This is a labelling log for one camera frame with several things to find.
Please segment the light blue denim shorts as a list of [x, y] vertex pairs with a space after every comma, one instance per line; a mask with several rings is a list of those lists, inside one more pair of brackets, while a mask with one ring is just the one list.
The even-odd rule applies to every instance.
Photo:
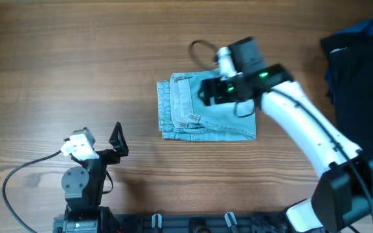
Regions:
[[164, 139], [245, 141], [256, 139], [256, 116], [239, 118], [234, 103], [206, 106], [198, 91], [217, 71], [173, 73], [157, 82], [159, 131]]

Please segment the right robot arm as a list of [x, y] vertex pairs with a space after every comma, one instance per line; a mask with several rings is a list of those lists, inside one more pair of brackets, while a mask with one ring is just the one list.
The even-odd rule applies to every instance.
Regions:
[[338, 232], [366, 216], [373, 220], [373, 153], [336, 129], [283, 65], [260, 68], [252, 37], [214, 52], [218, 75], [201, 83], [199, 99], [207, 106], [252, 101], [293, 139], [319, 178], [309, 199], [284, 211], [282, 230]]

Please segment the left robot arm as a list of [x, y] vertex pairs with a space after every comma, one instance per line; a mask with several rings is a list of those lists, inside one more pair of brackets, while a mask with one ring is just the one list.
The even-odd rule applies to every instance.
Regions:
[[65, 191], [65, 213], [56, 218], [53, 232], [123, 232], [123, 227], [114, 217], [110, 208], [101, 206], [102, 196], [110, 193], [104, 190], [104, 182], [111, 176], [107, 167], [118, 164], [122, 157], [128, 156], [120, 122], [109, 138], [111, 149], [95, 151], [95, 138], [88, 128], [73, 131], [65, 139], [60, 151], [70, 156], [79, 165], [68, 169], [62, 177]]

